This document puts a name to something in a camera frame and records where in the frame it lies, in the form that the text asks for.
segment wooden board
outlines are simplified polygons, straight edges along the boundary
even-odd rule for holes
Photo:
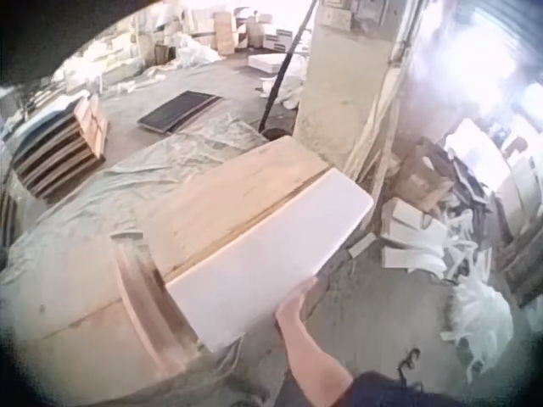
[[[18,174],[24,175],[29,167],[31,167],[33,164],[39,164],[39,162],[44,159],[44,156],[51,153],[51,150],[58,148],[60,143],[74,136],[78,132],[79,131],[77,123],[73,123],[66,129],[61,131],[59,134],[57,134],[54,138],[52,138],[48,142],[43,143],[43,145],[41,145],[30,157],[25,159],[25,161],[21,162],[16,167],[16,172]]]
[[[272,315],[314,276],[372,207],[371,197],[332,169],[235,241],[166,284],[211,352]]]
[[[389,120],[387,123],[386,131],[383,134],[383,146],[381,148],[381,158],[377,169],[375,170],[375,175],[372,181],[372,199],[377,202],[379,196],[381,195],[381,190],[383,189],[384,176],[386,175],[387,169],[389,168],[390,157],[392,157],[392,143],[394,142],[396,131],[398,130],[398,119],[400,118],[400,101],[395,99],[392,101],[389,109]],[[361,224],[361,229],[364,230],[372,221],[373,211],[375,208],[370,210]]]
[[[112,249],[120,295],[143,346],[165,377],[184,372],[198,356],[196,337],[183,326],[178,309],[154,275],[154,265],[140,259],[133,243],[113,241]]]
[[[98,123],[94,118],[92,118],[90,126],[88,126],[87,131],[85,131],[85,133],[82,133],[82,136],[87,142],[89,149],[94,153],[94,155],[99,157],[99,154],[95,150],[97,133],[98,133]]]
[[[70,159],[63,160],[63,162],[60,163],[58,167],[56,167],[52,171],[49,171],[43,178],[38,179],[38,182],[31,183],[29,187],[32,189],[32,191],[41,191],[45,186],[55,181],[66,171],[73,170],[81,161],[89,157],[89,155],[92,155],[92,153],[86,148],[83,148],[80,151],[76,151],[75,153],[73,153],[72,156],[70,156]]]
[[[329,168],[292,137],[255,148],[137,214],[165,281],[265,219]]]
[[[87,156],[86,159],[81,159],[77,164],[68,168],[51,184],[47,185],[42,190],[37,191],[37,196],[39,198],[48,197],[51,193],[61,188],[65,183],[75,179],[85,171],[90,170],[97,163],[99,163],[99,161],[97,161],[92,155]]]
[[[35,179],[45,175],[48,171],[52,170],[51,167],[61,163],[64,157],[69,156],[70,154],[74,153],[76,150],[84,146],[85,142],[81,138],[75,142],[71,142],[70,144],[61,148],[51,157],[47,158],[44,162],[40,163],[39,167],[36,170],[32,171],[30,174],[28,174],[28,176],[25,176],[25,178],[22,178],[21,182],[23,182],[24,185],[30,185]]]

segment human hand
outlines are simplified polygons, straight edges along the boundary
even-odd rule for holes
[[[299,320],[299,313],[304,306],[308,292],[316,285],[318,278],[311,277],[296,286],[279,304],[275,317],[279,325],[285,321]]]

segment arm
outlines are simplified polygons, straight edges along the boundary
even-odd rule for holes
[[[313,407],[330,407],[349,389],[353,377],[319,348],[299,317],[305,295],[315,282],[316,278],[295,288],[279,306],[276,317],[294,379]]]

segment white panel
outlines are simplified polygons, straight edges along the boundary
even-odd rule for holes
[[[166,285],[215,352],[271,315],[314,276],[372,207],[372,198],[330,170],[276,213]]]

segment concrete pillar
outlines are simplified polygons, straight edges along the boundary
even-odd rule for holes
[[[405,3],[390,2],[371,36],[320,24],[319,8],[294,138],[342,170],[383,85]]]

